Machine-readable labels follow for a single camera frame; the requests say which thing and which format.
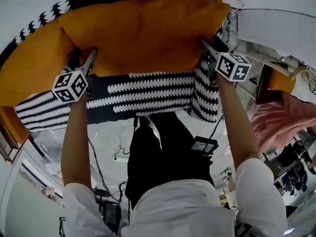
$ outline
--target black and white patterned blanket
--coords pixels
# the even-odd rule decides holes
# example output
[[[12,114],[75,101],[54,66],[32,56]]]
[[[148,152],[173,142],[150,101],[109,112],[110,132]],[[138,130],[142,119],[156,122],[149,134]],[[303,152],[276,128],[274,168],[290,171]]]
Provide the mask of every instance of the black and white patterned blanket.
[[[63,13],[83,6],[119,0],[64,0],[43,12],[26,26],[0,55],[0,67],[28,35]],[[218,89],[209,84],[208,61],[201,58],[196,69],[180,73],[90,76],[93,99],[87,103],[88,123],[145,116],[158,112],[186,110],[198,119],[215,122]],[[32,95],[15,107],[22,123],[32,132],[65,128],[70,107],[51,91]]]

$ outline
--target white t-shirt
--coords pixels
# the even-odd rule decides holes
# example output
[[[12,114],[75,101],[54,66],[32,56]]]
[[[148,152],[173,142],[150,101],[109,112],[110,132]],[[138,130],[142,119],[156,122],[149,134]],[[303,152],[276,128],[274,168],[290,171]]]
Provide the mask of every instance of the white t-shirt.
[[[236,172],[238,222],[262,236],[282,237],[286,213],[273,174],[258,159],[242,163]],[[114,236],[103,223],[93,193],[81,184],[63,192],[66,237]],[[215,188],[204,180],[173,181],[147,191],[131,214],[123,237],[233,237],[234,212],[220,206]]]

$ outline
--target small device with screen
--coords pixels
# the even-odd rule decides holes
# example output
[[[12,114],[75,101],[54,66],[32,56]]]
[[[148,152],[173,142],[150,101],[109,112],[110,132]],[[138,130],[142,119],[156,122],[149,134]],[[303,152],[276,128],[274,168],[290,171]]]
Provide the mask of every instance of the small device with screen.
[[[203,137],[195,137],[191,150],[205,152],[206,155],[212,155],[213,151],[218,148],[217,140],[212,140]]]

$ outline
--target pink towel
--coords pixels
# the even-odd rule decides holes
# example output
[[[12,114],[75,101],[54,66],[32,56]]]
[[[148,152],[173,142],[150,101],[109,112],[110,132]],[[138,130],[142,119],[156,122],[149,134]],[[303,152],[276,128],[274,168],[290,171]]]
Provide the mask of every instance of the pink towel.
[[[281,101],[261,105],[251,122],[260,153],[271,144],[283,149],[296,132],[316,125],[316,105],[284,93]]]

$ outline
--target white sleeve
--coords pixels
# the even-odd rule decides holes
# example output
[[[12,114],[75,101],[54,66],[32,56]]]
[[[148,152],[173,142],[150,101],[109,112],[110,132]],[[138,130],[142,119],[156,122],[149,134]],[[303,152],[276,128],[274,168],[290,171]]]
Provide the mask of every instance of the white sleeve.
[[[287,228],[285,204],[273,185],[272,171],[252,158],[236,170],[237,220],[267,237],[283,237]]]
[[[85,185],[71,183],[63,190],[66,237],[113,237],[104,224],[92,191]]]

